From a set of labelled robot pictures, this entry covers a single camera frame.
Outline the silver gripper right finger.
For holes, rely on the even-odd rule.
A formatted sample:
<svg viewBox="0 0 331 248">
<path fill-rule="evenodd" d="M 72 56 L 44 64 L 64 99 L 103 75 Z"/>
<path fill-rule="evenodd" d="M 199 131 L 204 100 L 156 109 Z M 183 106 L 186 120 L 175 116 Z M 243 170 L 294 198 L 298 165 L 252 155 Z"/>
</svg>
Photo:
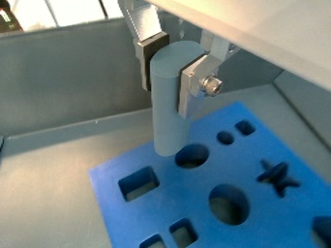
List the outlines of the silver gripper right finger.
<svg viewBox="0 0 331 248">
<path fill-rule="evenodd" d="M 200 47 L 204 53 L 181 70 L 179 115 L 184 119 L 194 116 L 204 97 L 215 97 L 222 92 L 219 68 L 236 52 L 236 46 L 207 30 L 202 32 Z"/>
</svg>

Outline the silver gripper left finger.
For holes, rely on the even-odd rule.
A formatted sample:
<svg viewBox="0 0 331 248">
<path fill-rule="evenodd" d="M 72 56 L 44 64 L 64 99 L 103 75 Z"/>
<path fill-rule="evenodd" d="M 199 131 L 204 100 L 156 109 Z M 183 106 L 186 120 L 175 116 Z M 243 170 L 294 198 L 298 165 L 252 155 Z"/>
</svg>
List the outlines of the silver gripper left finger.
<svg viewBox="0 0 331 248">
<path fill-rule="evenodd" d="M 117 4 L 133 36 L 143 89 L 149 91 L 149 61 L 156 51 L 169 45 L 169 35 L 161 30 L 157 8 L 145 0 L 117 0 Z"/>
</svg>

